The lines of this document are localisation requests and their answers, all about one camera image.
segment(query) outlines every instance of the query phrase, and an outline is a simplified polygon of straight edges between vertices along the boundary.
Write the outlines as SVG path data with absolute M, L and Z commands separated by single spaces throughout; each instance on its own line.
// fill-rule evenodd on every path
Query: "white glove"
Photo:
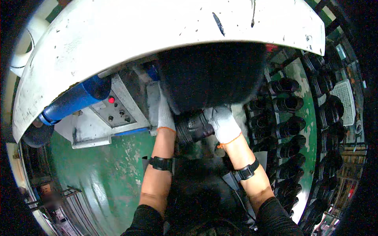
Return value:
M 231 111 L 225 106 L 208 108 L 203 111 L 206 120 L 215 131 L 215 136 L 222 144 L 227 144 L 239 137 L 242 130 L 236 123 Z
M 176 132 L 175 122 L 173 121 L 172 113 L 170 111 L 166 97 L 163 95 L 159 82 L 160 102 L 158 115 L 158 130 L 160 128 L 168 128 Z

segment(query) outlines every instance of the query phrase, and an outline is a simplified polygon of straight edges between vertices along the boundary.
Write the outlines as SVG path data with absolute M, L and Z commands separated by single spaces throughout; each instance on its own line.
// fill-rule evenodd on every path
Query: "wire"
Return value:
M 241 197 L 239 196 L 239 194 L 237 193 L 237 191 L 234 190 L 234 192 L 236 193 L 236 196 L 239 198 L 240 203 L 242 204 L 242 206 L 243 206 L 245 212 L 247 212 L 248 216 L 249 216 L 250 218 L 252 218 L 252 220 L 254 220 L 254 221 L 256 222 L 256 219 L 253 218 L 253 216 L 251 216 L 251 214 L 248 212 L 247 208 L 245 208 L 244 203 L 243 203 Z

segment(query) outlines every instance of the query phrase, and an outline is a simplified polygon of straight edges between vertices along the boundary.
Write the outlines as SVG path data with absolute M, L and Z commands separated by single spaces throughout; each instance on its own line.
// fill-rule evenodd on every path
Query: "blue cylinder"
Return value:
M 97 75 L 75 85 L 53 101 L 38 118 L 46 125 L 55 125 L 64 117 L 107 98 L 112 87 L 110 77 Z

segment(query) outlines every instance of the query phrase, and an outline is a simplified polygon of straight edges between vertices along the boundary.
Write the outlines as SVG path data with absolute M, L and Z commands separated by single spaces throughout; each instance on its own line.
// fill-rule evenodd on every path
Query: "red button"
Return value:
M 114 103 L 114 100 L 115 100 L 114 97 L 109 97 L 108 98 L 108 102 L 110 102 L 110 103 Z

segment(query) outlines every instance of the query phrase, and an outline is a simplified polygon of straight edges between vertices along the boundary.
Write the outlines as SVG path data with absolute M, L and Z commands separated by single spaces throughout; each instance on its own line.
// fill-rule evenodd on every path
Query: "forearm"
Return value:
M 229 144 L 224 144 L 223 148 L 228 153 L 236 170 L 253 164 L 256 159 L 243 135 L 240 135 Z M 257 214 L 265 200 L 274 197 L 269 179 L 261 165 L 255 170 L 254 176 L 247 180 L 242 180 L 240 183 L 249 197 L 255 214 Z
M 161 128 L 156 136 L 152 157 L 172 158 L 176 133 Z M 156 209 L 163 215 L 167 207 L 167 197 L 171 184 L 171 173 L 161 171 L 148 165 L 143 178 L 139 205 L 145 204 Z

